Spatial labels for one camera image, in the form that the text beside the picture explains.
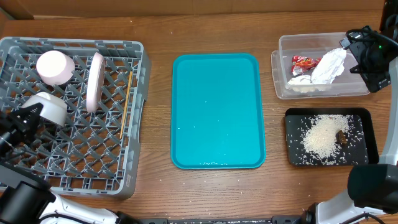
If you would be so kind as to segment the grey bowl with rice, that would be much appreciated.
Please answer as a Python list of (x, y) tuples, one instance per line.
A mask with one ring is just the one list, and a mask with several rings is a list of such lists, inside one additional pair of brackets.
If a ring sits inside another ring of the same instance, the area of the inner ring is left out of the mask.
[(60, 98), (46, 92), (39, 92), (31, 96), (22, 108), (41, 103), (43, 105), (40, 116), (47, 121), (64, 127), (67, 118), (67, 104)]

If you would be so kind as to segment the pink shallow bowl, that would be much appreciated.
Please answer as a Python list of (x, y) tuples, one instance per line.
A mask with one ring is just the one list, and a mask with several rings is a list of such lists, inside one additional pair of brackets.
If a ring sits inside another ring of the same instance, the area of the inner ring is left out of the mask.
[(75, 63), (72, 58), (64, 53), (51, 50), (39, 57), (36, 70), (45, 84), (63, 85), (72, 78)]

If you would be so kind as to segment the red snack wrapper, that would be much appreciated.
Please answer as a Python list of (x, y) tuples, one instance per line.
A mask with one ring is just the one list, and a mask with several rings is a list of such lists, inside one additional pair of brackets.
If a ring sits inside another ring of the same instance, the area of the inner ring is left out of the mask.
[(313, 68), (315, 68), (320, 63), (321, 58), (309, 58), (299, 55), (294, 55), (292, 57), (292, 67), (291, 72), (294, 77), (301, 75)]

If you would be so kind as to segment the small white tissue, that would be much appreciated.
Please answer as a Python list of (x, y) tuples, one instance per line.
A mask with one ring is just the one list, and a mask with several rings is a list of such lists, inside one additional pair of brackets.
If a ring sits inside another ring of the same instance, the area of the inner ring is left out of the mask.
[(288, 81), (289, 85), (311, 85), (311, 76), (310, 75), (298, 75), (296, 77), (292, 77)]

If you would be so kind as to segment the white round plate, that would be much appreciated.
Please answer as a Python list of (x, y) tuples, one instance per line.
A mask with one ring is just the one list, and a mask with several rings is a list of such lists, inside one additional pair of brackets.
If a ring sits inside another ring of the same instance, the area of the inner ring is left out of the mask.
[(86, 110), (95, 112), (102, 96), (106, 61), (104, 57), (95, 53), (91, 62), (86, 89)]

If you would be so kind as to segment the brown food piece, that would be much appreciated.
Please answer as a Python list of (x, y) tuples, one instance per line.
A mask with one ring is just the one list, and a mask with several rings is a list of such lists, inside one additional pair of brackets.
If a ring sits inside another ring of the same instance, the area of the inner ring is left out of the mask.
[(347, 140), (347, 138), (345, 136), (345, 133), (342, 130), (339, 130), (336, 133), (336, 141), (339, 144), (347, 144), (348, 143), (348, 140)]

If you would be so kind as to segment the wooden chopstick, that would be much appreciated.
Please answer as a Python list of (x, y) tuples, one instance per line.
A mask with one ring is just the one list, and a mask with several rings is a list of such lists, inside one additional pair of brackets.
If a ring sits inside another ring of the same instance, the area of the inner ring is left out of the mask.
[(131, 83), (132, 83), (132, 71), (129, 72), (129, 80), (128, 80), (127, 88), (126, 88), (126, 97), (125, 97), (125, 102), (124, 102), (124, 111), (123, 111), (121, 130), (120, 130), (120, 135), (119, 135), (120, 140), (122, 140), (122, 138), (123, 138), (123, 132), (124, 132), (125, 120), (126, 120), (126, 113), (127, 113), (127, 107), (128, 107), (128, 102), (129, 102), (129, 96), (130, 96), (129, 92), (130, 92), (130, 88), (131, 88)]

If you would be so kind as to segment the white rice pile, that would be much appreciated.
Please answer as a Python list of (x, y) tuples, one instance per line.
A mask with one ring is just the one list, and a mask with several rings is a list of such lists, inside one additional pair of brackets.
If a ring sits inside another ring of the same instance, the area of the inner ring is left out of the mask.
[(341, 149), (337, 141), (339, 131), (349, 130), (349, 116), (339, 114), (320, 114), (310, 119), (311, 127), (303, 134), (301, 144), (306, 152), (317, 159), (337, 156)]

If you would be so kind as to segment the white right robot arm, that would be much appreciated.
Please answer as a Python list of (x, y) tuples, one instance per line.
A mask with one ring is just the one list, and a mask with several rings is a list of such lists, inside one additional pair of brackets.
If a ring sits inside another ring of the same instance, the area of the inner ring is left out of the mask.
[(379, 163), (354, 166), (347, 188), (314, 203), (297, 223), (379, 222), (381, 215), (397, 213), (397, 24), (385, 24), (379, 31), (351, 29), (340, 44), (354, 55), (358, 64), (350, 71), (361, 75), (370, 92), (392, 88), (386, 143)]

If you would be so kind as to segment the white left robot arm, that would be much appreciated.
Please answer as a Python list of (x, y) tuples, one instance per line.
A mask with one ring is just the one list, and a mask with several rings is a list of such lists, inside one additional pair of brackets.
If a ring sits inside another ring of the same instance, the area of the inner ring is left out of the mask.
[(32, 143), (39, 127), (42, 103), (1, 113), (1, 223), (140, 223), (123, 212), (91, 208), (51, 191), (51, 185), (30, 172), (7, 163), (21, 144)]

